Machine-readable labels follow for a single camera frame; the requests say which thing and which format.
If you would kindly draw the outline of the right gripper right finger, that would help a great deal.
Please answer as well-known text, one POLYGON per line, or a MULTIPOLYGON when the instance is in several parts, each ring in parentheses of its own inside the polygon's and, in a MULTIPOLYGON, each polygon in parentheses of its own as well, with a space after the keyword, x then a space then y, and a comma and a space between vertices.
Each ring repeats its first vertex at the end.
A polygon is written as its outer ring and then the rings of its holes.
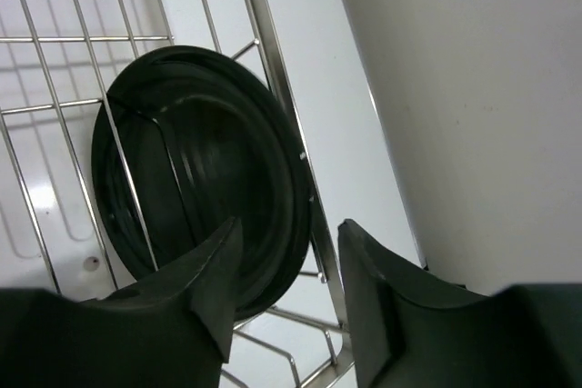
POLYGON ((348 331, 361 387, 578 387, 581 287, 515 284, 490 296, 338 228, 348 331))

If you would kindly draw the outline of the black plate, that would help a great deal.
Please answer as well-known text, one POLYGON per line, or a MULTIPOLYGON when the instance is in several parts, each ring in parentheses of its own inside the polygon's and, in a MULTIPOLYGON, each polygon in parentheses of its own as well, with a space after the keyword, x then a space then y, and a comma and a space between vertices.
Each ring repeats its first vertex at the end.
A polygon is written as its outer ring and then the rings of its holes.
POLYGON ((232 58, 160 47, 107 89, 91 144, 95 202, 126 270, 142 279, 236 218, 236 318, 262 313, 306 258, 310 172, 270 90, 232 58))

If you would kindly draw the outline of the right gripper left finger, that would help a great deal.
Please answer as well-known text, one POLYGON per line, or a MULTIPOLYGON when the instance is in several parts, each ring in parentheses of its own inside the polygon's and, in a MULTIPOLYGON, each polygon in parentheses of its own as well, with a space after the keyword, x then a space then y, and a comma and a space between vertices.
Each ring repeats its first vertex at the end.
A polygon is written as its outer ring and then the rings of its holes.
POLYGON ((229 359, 242 225, 104 299, 1 292, 4 387, 216 387, 229 359))

